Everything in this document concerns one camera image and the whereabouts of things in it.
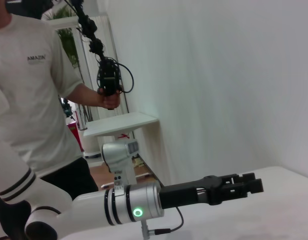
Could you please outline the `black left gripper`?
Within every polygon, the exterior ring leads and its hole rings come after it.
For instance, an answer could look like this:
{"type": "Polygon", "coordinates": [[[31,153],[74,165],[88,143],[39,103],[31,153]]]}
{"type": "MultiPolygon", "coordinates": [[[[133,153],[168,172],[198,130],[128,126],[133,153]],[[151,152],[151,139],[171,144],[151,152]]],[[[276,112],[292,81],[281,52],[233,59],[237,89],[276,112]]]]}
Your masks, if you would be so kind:
{"type": "Polygon", "coordinates": [[[262,180],[254,173],[210,175],[196,181],[164,186],[159,191],[163,209],[205,203],[219,205],[226,201],[247,198],[248,193],[264,191],[262,180]]]}

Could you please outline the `black teleoperation arm with handle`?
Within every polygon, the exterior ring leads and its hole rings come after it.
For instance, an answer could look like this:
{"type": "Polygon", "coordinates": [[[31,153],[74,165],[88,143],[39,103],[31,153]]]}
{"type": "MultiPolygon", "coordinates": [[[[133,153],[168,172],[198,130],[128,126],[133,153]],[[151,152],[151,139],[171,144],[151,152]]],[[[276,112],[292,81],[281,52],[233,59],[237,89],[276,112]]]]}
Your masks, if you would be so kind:
{"type": "Polygon", "coordinates": [[[135,86],[134,76],[128,67],[119,63],[114,58],[104,55],[104,45],[95,35],[98,28],[95,22],[83,11],[84,0],[64,1],[78,17],[78,23],[80,25],[78,31],[89,39],[89,51],[99,57],[96,60],[98,63],[96,76],[97,93],[103,98],[114,96],[117,93],[130,93],[135,86]],[[126,69],[131,77],[132,85],[129,90],[124,90],[124,87],[120,84],[122,81],[120,67],[126,69]]]}

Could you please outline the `person left forearm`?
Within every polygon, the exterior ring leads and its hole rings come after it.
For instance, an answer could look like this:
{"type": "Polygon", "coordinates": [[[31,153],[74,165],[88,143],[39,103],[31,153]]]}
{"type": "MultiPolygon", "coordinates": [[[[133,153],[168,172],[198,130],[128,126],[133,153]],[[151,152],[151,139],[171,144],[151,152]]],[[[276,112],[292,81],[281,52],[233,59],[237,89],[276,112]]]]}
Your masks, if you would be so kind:
{"type": "Polygon", "coordinates": [[[102,107],[103,97],[95,90],[92,90],[80,83],[75,89],[66,97],[67,100],[78,105],[90,107],[102,107]]]}

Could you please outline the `person left hand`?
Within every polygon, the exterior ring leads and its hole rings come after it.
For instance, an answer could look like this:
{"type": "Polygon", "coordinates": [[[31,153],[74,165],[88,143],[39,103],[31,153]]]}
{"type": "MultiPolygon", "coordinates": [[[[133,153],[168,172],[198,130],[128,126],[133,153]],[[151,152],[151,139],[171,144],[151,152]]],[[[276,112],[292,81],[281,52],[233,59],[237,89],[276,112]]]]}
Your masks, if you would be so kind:
{"type": "Polygon", "coordinates": [[[123,93],[121,89],[117,90],[114,94],[106,96],[104,93],[104,88],[99,88],[97,90],[98,97],[97,97],[97,106],[107,109],[107,110],[114,110],[116,109],[121,103],[120,95],[123,93]]]}

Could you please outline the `white side table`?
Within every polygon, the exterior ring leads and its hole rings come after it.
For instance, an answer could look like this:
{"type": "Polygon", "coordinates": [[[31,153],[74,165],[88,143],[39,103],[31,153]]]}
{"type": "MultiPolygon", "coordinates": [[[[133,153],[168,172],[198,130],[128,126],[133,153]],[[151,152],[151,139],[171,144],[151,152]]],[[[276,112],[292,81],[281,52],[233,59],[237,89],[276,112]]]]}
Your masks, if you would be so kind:
{"type": "Polygon", "coordinates": [[[83,136],[97,139],[102,151],[104,144],[117,140],[131,140],[129,134],[134,130],[157,122],[159,120],[153,116],[141,112],[130,112],[87,123],[87,130],[84,131],[83,136]]]}

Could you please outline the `red box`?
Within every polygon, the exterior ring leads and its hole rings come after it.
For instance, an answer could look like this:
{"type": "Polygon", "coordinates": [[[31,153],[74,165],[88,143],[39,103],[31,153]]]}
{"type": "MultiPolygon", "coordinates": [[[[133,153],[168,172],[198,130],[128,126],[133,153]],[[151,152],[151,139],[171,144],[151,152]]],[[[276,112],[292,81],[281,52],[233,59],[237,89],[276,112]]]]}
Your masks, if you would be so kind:
{"type": "Polygon", "coordinates": [[[69,130],[72,132],[72,134],[74,135],[76,141],[78,142],[78,145],[80,147],[81,152],[83,152],[84,149],[83,149],[82,144],[81,144],[79,129],[77,127],[76,121],[69,122],[66,125],[69,128],[69,130]]]}

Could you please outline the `green potted plant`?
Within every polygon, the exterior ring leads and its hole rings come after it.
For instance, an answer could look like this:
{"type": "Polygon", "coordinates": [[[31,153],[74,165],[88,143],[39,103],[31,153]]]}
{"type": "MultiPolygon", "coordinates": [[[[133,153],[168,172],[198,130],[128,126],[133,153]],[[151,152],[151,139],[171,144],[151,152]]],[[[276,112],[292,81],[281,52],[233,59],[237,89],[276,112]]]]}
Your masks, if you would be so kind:
{"type": "MultiPolygon", "coordinates": [[[[61,7],[58,11],[53,12],[51,9],[46,11],[42,15],[42,20],[56,20],[56,19],[63,19],[74,17],[76,14],[74,11],[68,6],[61,7]]],[[[78,53],[75,45],[75,40],[73,36],[73,32],[70,28],[62,28],[57,30],[59,38],[62,42],[63,49],[67,54],[72,66],[76,69],[79,67],[79,58],[78,53]]]]}

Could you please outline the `person in white t-shirt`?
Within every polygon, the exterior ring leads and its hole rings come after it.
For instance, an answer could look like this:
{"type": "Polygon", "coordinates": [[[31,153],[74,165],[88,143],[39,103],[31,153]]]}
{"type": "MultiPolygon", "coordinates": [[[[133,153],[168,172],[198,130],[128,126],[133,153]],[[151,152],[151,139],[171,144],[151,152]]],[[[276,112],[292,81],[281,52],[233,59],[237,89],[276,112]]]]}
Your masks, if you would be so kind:
{"type": "Polygon", "coordinates": [[[85,87],[58,33],[41,20],[10,14],[0,0],[0,90],[9,108],[0,116],[0,140],[43,180],[72,198],[96,192],[59,99],[78,102],[85,87]]]}

